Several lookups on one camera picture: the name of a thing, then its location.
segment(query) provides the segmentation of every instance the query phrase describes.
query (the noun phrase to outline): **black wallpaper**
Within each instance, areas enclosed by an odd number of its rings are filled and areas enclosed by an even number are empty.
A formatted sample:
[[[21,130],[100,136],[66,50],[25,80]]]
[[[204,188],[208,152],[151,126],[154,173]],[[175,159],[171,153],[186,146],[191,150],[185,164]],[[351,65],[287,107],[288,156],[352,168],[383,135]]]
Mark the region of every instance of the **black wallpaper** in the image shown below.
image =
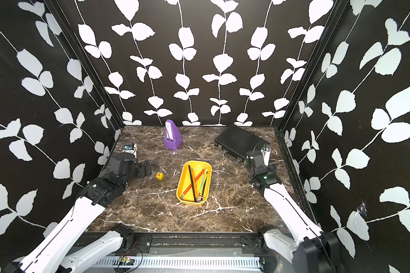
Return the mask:
[[[76,59],[43,3],[0,1],[0,268],[62,219],[120,133]]]
[[[363,4],[345,9],[285,139],[349,272],[408,273],[410,0]]]
[[[58,2],[129,125],[167,118],[177,125],[278,124],[333,6],[332,0]]]

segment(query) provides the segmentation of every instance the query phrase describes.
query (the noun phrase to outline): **yellow plastic bin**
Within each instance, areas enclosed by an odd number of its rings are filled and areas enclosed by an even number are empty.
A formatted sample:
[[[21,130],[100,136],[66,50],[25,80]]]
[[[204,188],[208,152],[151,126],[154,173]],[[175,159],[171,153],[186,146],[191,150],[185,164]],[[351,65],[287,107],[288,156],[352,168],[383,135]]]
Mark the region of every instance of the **yellow plastic bin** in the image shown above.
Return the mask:
[[[180,199],[180,196],[184,193],[184,191],[188,188],[188,186],[191,185],[191,180],[190,180],[190,171],[188,170],[188,165],[190,165],[191,169],[194,171],[195,176],[198,176],[200,172],[202,172],[203,168],[206,168],[204,174],[208,172],[208,177],[206,179],[206,184],[205,184],[205,190],[204,190],[204,199],[200,202],[194,202],[193,199],[193,190],[190,189],[185,195],[184,195],[184,200]],[[178,200],[180,200],[184,204],[188,205],[195,205],[195,206],[200,206],[203,203],[206,202],[208,199],[209,195],[209,185],[211,181],[211,173],[213,172],[213,169],[211,165],[208,162],[205,161],[197,161],[197,160],[190,160],[187,161],[184,164],[184,167],[182,168],[182,173],[180,175],[179,183],[178,183],[178,188],[176,190],[176,197]],[[195,182],[195,192],[196,196],[198,195],[197,189],[200,187],[202,183],[202,177],[200,177],[197,182]]]

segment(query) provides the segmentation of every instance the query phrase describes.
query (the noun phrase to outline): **purple metronome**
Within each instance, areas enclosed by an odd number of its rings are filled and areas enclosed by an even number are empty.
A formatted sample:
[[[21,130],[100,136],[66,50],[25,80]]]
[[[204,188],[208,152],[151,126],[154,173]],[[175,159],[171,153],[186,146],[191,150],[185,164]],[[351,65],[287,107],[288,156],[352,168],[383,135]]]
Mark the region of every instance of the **purple metronome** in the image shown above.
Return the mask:
[[[164,145],[169,149],[177,150],[182,143],[182,140],[182,135],[173,120],[166,120],[166,137],[164,138]]]

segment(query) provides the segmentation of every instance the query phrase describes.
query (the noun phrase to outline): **brown marble surface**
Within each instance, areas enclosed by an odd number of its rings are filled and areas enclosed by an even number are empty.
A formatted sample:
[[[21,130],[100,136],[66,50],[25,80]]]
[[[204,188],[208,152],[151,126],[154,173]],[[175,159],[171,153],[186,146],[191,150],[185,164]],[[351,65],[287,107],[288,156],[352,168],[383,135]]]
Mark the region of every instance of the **brown marble surface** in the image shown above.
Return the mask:
[[[115,153],[125,142],[137,144],[137,158],[152,161],[152,176],[129,182],[117,198],[89,227],[89,231],[108,231],[124,223],[137,232],[256,232],[276,225],[288,232],[274,208],[252,188],[248,171],[223,157],[214,139],[224,127],[180,127],[184,142],[178,150],[164,146],[164,127],[126,127]],[[294,197],[273,128],[245,128],[272,146],[270,164],[278,167],[278,177]],[[213,168],[210,197],[202,206],[184,205],[176,198],[180,172],[186,161],[207,161]],[[164,174],[158,180],[157,172]]]

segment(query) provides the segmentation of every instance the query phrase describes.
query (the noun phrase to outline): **black pencil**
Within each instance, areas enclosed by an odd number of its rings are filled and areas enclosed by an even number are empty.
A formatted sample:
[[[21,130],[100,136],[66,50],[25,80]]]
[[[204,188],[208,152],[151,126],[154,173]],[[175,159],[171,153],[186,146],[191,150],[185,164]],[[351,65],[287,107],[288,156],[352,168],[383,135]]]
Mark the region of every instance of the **black pencil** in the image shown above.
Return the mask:
[[[191,180],[191,189],[193,190],[193,200],[197,203],[196,193],[195,193],[195,184],[193,182],[193,175],[191,174],[191,167],[188,165],[188,170],[190,171],[190,180]]]

